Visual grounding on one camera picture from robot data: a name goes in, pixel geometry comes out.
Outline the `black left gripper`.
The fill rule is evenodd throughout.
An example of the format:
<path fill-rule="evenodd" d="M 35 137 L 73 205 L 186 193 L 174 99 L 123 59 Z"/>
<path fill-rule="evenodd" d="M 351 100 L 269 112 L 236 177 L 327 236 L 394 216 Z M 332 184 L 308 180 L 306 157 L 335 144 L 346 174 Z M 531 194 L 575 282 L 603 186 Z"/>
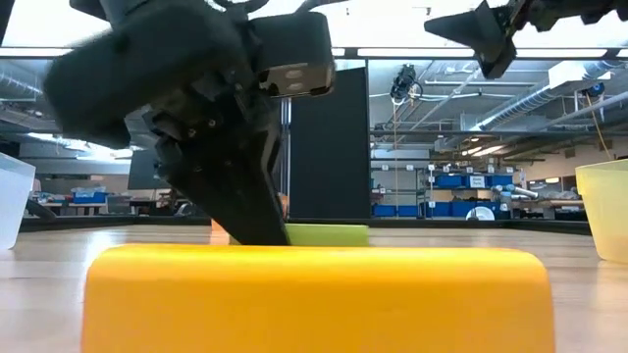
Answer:
<path fill-rule="evenodd" d="M 247 85 L 248 16 L 268 1 L 69 0 L 111 29 L 49 66 L 42 87 L 56 126 L 71 138 L 126 147 L 126 115 L 203 74 Z"/>

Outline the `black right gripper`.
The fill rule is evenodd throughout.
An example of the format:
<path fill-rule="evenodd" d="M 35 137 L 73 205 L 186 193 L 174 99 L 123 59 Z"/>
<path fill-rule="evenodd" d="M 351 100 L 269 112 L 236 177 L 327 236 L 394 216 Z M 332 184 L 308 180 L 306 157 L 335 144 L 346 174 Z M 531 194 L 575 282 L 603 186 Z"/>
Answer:
<path fill-rule="evenodd" d="M 527 24 L 548 31 L 558 20 L 588 11 L 589 0 L 509 0 L 494 8 L 482 1 L 475 10 L 428 20 L 424 29 L 481 52 L 478 62 L 483 77 L 497 79 L 517 54 L 508 31 L 521 30 Z"/>

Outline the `long green block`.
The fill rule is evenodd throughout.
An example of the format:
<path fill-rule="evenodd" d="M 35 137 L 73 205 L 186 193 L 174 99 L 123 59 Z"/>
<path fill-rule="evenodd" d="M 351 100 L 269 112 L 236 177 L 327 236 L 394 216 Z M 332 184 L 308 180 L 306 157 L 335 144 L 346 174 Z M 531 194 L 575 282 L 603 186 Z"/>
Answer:
<path fill-rule="evenodd" d="M 369 228 L 364 225 L 285 224 L 286 236 L 270 242 L 252 236 L 253 245 L 368 247 Z"/>

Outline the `metal partition pole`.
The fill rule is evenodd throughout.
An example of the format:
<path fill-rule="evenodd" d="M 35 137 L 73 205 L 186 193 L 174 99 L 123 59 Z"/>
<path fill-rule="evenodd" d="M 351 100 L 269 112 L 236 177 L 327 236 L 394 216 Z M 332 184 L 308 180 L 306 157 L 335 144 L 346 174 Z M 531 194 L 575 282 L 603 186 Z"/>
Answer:
<path fill-rule="evenodd" d="M 281 165 L 281 192 L 288 195 L 289 192 L 289 173 L 290 173 L 290 121 L 291 121 L 291 99 L 283 98 L 281 103 L 281 121 L 282 121 L 282 165 Z"/>

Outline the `translucent orange bin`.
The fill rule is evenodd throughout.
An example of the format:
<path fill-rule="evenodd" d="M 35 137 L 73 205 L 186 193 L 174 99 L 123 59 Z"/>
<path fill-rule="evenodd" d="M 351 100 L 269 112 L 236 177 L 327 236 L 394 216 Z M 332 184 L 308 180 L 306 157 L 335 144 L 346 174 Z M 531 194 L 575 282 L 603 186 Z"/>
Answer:
<path fill-rule="evenodd" d="M 279 198 L 282 207 L 282 216 L 286 219 L 288 217 L 288 197 L 283 193 L 279 193 Z M 211 220 L 209 243 L 211 245 L 239 245 L 239 242 L 214 220 Z"/>

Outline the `black partition panel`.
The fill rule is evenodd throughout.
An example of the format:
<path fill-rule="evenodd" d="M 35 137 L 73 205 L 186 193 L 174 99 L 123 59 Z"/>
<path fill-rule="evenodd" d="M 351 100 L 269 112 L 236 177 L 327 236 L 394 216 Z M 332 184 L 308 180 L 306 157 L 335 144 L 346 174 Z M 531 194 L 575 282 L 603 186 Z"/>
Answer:
<path fill-rule="evenodd" d="M 367 90 L 364 68 L 344 70 L 331 93 L 291 102 L 291 218 L 370 217 Z"/>

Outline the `dark monitor screen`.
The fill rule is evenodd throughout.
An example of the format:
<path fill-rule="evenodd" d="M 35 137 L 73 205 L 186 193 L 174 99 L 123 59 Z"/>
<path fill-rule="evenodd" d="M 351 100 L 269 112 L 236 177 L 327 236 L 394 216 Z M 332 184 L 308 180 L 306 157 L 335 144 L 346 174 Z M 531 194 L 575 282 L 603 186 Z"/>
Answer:
<path fill-rule="evenodd" d="M 134 151 L 131 156 L 129 190 L 167 189 L 170 185 L 157 173 L 160 160 L 154 150 Z"/>

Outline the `large yellow block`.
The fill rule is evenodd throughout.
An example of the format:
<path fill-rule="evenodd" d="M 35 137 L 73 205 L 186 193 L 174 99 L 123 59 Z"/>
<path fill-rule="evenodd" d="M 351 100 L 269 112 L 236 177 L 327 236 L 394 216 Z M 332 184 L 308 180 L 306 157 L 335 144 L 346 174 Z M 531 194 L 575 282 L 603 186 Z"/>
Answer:
<path fill-rule="evenodd" d="M 99 255 L 81 353 L 554 353 L 548 272 L 493 248 L 128 244 Z"/>

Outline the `blue tray on workbench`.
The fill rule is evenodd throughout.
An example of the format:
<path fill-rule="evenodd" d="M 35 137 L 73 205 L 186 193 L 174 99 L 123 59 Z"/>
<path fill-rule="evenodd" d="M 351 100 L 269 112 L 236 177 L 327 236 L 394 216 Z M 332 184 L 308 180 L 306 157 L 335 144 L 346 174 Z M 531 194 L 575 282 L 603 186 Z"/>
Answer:
<path fill-rule="evenodd" d="M 107 201 L 107 192 L 74 192 L 73 202 L 75 204 L 104 204 Z"/>

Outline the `blue storage bins low shelf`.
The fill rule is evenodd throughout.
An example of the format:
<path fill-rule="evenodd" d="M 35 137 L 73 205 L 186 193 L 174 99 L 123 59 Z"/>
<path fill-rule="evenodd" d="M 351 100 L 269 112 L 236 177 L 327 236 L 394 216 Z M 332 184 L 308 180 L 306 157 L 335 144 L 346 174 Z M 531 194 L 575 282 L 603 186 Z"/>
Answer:
<path fill-rule="evenodd" d="M 496 219 L 507 219 L 508 211 L 502 211 L 498 202 L 491 201 L 448 201 L 436 202 L 431 208 L 429 202 L 398 205 L 376 204 L 372 206 L 374 218 L 466 218 L 474 208 L 484 207 L 492 211 Z"/>

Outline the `white round object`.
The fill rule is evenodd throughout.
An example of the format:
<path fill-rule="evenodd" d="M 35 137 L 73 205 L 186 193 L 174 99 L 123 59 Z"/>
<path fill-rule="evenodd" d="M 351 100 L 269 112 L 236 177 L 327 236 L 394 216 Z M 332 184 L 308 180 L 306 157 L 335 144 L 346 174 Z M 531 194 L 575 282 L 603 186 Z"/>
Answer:
<path fill-rule="evenodd" d="M 466 215 L 467 221 L 494 221 L 495 219 L 494 211 L 484 206 L 474 207 Z"/>

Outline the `translucent white bin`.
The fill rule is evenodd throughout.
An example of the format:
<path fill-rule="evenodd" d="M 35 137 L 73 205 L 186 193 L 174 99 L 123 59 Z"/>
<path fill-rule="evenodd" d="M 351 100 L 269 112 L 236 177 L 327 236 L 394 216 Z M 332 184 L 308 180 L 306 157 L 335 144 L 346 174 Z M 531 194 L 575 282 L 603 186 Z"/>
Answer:
<path fill-rule="evenodd" d="M 16 244 L 34 175 L 34 166 L 0 153 L 0 250 Z"/>

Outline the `translucent yellow bin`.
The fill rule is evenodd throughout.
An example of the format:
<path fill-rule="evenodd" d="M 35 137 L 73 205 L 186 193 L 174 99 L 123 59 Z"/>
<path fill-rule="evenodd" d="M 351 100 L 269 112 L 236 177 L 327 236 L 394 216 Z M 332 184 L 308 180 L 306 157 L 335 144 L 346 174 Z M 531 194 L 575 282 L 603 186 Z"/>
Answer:
<path fill-rule="evenodd" d="M 599 256 L 628 264 L 628 159 L 578 167 L 576 179 Z"/>

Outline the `silver ventilation duct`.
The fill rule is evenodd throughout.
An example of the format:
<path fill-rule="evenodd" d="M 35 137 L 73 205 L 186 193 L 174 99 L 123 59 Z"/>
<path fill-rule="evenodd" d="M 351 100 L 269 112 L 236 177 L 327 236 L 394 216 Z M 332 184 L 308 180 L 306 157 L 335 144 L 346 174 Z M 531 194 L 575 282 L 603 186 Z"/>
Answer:
<path fill-rule="evenodd" d="M 520 118 L 563 95 L 585 90 L 610 79 L 610 72 L 623 69 L 628 61 L 601 60 L 592 62 L 562 61 L 549 69 L 549 78 L 488 112 L 471 127 L 489 131 Z"/>

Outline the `black table edge rail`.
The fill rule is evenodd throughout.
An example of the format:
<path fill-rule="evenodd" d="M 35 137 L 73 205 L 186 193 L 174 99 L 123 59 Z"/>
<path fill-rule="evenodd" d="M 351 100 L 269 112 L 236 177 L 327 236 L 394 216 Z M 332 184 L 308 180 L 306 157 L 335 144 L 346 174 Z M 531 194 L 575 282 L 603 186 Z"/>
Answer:
<path fill-rule="evenodd" d="M 157 217 L 157 216 L 90 216 L 59 217 L 55 220 L 23 219 L 20 232 L 66 230 L 76 228 L 127 227 L 127 226 L 209 226 L 207 217 Z M 362 219 L 362 220 L 315 220 L 295 219 L 288 224 L 314 225 L 363 225 L 374 228 L 504 228 L 539 232 L 555 232 L 591 236 L 587 222 L 552 220 L 422 220 L 422 219 Z"/>

